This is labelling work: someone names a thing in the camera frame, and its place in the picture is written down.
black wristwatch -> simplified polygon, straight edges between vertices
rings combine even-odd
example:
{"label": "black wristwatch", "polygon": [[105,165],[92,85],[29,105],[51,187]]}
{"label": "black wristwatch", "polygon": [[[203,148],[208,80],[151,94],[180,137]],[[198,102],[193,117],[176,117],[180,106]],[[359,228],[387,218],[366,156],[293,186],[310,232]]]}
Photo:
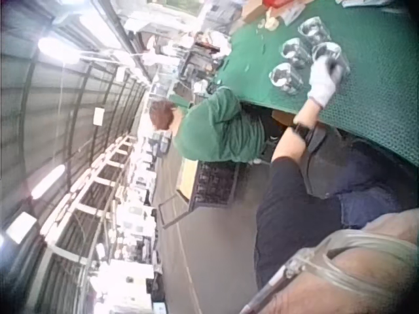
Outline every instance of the black wristwatch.
{"label": "black wristwatch", "polygon": [[293,129],[295,134],[301,137],[301,139],[306,143],[306,147],[308,147],[313,138],[314,130],[299,123],[294,123],[291,126],[291,129]]}

brown hair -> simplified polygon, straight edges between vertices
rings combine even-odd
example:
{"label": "brown hair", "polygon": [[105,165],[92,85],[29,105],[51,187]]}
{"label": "brown hair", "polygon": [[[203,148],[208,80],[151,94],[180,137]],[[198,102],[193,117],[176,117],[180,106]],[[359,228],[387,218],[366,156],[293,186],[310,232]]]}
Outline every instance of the brown hair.
{"label": "brown hair", "polygon": [[156,130],[168,130],[173,122],[175,104],[168,100],[159,100],[151,104],[150,120]]}

metal cylinder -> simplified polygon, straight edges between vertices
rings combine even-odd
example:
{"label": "metal cylinder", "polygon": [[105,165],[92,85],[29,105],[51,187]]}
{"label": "metal cylinder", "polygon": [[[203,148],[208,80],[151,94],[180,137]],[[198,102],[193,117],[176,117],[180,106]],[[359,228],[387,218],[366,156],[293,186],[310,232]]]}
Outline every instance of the metal cylinder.
{"label": "metal cylinder", "polygon": [[318,16],[303,22],[298,31],[313,46],[331,40],[329,30]]}
{"label": "metal cylinder", "polygon": [[297,94],[303,85],[301,76],[290,63],[277,65],[269,73],[269,79],[273,85],[289,95]]}
{"label": "metal cylinder", "polygon": [[311,63],[309,50],[304,46],[301,39],[292,38],[282,45],[281,55],[297,69],[301,69]]}
{"label": "metal cylinder", "polygon": [[336,60],[336,62],[342,66],[345,70],[345,75],[349,74],[351,69],[349,61],[342,51],[342,48],[337,43],[321,43],[313,48],[312,57],[315,62],[321,56],[329,56]]}

ceiling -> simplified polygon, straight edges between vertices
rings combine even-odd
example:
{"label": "ceiling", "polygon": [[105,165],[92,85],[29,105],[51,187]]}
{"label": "ceiling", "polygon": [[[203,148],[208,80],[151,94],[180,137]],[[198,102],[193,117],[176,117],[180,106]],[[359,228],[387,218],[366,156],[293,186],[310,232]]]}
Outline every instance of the ceiling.
{"label": "ceiling", "polygon": [[[13,313],[24,308],[34,275],[48,251],[40,233],[42,226],[77,179],[109,145],[130,131],[146,92],[146,85],[129,73],[117,82],[113,63],[79,61],[63,66],[41,53],[38,40],[46,36],[79,50],[106,48],[77,19],[53,25],[60,7],[54,1],[48,1],[48,6],[43,2],[2,4],[0,214],[4,242],[0,272],[5,283],[1,285],[2,296],[6,291],[14,300],[9,304]],[[101,126],[92,123],[95,108],[104,108]],[[128,156],[114,158],[123,164]],[[65,166],[64,174],[39,199],[33,199],[33,188],[58,165]],[[105,166],[100,176],[112,179],[120,171]],[[109,186],[93,184],[82,202],[103,208],[110,191]],[[22,213],[35,217],[36,223],[22,242],[15,243],[6,230]],[[56,246],[88,257],[98,224],[95,215],[75,213]],[[46,266],[33,309],[72,312],[69,304],[79,293],[77,276],[82,267],[57,254],[51,255]]]}

pipe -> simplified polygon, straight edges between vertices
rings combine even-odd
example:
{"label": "pipe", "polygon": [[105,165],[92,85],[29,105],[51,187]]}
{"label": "pipe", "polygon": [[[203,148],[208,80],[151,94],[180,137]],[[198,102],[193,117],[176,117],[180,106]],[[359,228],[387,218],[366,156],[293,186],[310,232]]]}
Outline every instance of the pipe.
{"label": "pipe", "polygon": [[[137,54],[137,51],[134,49],[134,46],[129,40],[125,29],[121,25],[119,17],[113,9],[110,0],[91,0],[91,2],[105,23],[109,26],[117,39],[120,41],[124,49],[130,54]],[[141,59],[138,56],[134,57],[133,59],[136,65],[142,70],[144,77],[151,83],[151,77],[149,76],[149,73],[147,72],[147,69],[143,65]]]}

